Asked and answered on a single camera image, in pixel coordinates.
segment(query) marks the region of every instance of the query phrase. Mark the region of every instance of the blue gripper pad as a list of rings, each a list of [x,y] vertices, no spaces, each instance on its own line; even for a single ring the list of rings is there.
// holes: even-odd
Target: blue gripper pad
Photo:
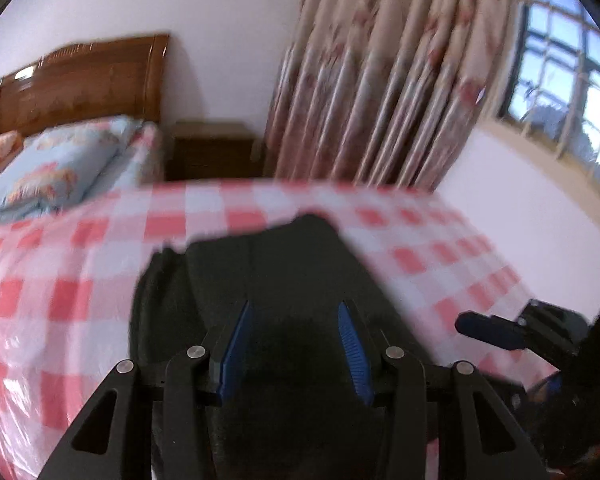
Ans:
[[[234,333],[224,354],[220,372],[220,387],[218,395],[222,402],[231,397],[244,375],[244,356],[251,336],[253,307],[251,303],[244,304]]]
[[[344,302],[338,307],[338,331],[356,393],[366,406],[371,406],[374,400],[371,366],[349,314],[349,309]]]

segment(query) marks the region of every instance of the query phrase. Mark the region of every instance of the folded black garment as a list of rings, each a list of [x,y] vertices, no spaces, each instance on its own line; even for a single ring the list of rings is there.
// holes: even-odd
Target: folded black garment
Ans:
[[[134,298],[130,355],[168,360],[250,300],[243,384],[207,410],[219,477],[368,479],[383,412],[365,408],[350,383],[337,322],[345,298],[392,344],[432,362],[335,229],[312,215],[154,254]]]

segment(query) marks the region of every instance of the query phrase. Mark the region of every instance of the bed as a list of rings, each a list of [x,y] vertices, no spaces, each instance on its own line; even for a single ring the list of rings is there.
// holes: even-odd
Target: bed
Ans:
[[[553,370],[529,352],[455,332],[463,310],[513,319],[530,295],[489,241],[435,194],[257,180],[114,190],[56,217],[0,226],[4,477],[35,478],[97,384],[128,357],[134,287],[155,250],[303,212],[337,227],[440,364],[465,358],[526,386]]]
[[[4,76],[0,134],[18,132],[26,150],[40,132],[53,134],[51,128],[124,116],[133,120],[135,134],[128,136],[130,142],[125,137],[110,160],[102,161],[82,200],[162,180],[163,138],[156,123],[167,44],[166,34],[74,44]],[[22,159],[17,156],[4,171]],[[0,221],[12,218],[19,219],[0,215]]]

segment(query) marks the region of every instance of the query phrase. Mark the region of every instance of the window sill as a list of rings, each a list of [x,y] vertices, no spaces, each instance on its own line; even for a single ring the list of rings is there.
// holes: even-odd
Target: window sill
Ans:
[[[587,181],[582,170],[556,159],[547,149],[523,137],[519,130],[501,120],[483,119],[476,128],[501,140],[535,165],[600,228],[600,194]]]

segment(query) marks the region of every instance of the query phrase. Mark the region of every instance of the nightstand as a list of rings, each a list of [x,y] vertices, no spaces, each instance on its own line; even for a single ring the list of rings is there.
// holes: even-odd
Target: nightstand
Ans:
[[[169,181],[262,176],[261,141],[242,123],[180,121],[167,131],[173,138]]]

